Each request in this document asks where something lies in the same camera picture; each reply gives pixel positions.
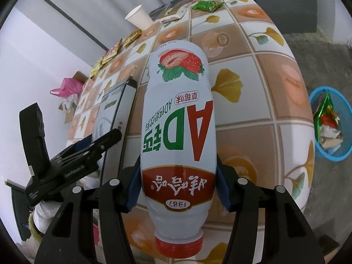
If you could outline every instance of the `gray floor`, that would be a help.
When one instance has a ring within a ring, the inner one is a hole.
[[[284,35],[302,72],[308,94],[323,85],[340,91],[352,104],[352,50],[321,34]],[[316,159],[304,212],[316,234],[342,244],[352,231],[352,155],[334,163]]]

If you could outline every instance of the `paper cup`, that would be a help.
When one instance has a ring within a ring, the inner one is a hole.
[[[125,20],[129,21],[137,28],[140,28],[142,31],[150,28],[153,24],[153,20],[149,17],[142,5],[135,7],[131,12],[129,12]]]

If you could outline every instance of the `silver screw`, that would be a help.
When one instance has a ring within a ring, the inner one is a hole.
[[[118,185],[120,183],[120,181],[118,179],[112,179],[110,180],[109,184],[114,186],[114,185]]]
[[[238,183],[245,185],[245,184],[248,183],[248,180],[247,180],[246,178],[239,178],[239,179],[238,179]]]
[[[76,186],[72,189],[72,192],[74,194],[78,194],[81,190],[82,190],[82,188],[80,186]]]
[[[286,191],[285,187],[283,187],[282,185],[278,185],[276,187],[276,190],[280,193],[284,193]]]

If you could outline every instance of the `white plastic bottle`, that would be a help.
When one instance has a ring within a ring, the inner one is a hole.
[[[149,60],[141,173],[159,252],[188,258],[202,248],[216,171],[208,62],[187,41],[161,45]]]

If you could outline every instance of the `blue rim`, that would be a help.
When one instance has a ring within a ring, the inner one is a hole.
[[[309,102],[312,102],[312,99],[313,97],[318,93],[318,92],[321,92],[323,90],[328,90],[328,91],[331,91],[331,92],[334,92],[336,93],[338,96],[341,97],[341,99],[347,104],[349,110],[350,110],[350,113],[352,115],[352,108],[351,108],[351,105],[349,104],[349,102],[347,101],[347,99],[340,93],[338,92],[336,89],[332,88],[332,87],[329,87],[329,86],[321,86],[321,87],[318,87],[316,89],[314,89],[314,91],[309,95]],[[342,161],[344,159],[346,159],[349,154],[352,152],[352,145],[350,147],[350,149],[347,151],[346,154],[342,155],[341,157],[334,157],[334,156],[331,156],[329,155],[328,153],[326,153],[323,148],[320,146],[320,144],[317,142],[317,140],[314,140],[315,141],[315,147],[319,150],[319,152],[324,156],[326,157],[327,159],[331,160],[331,161],[335,161],[335,162],[339,162],[339,161]]]

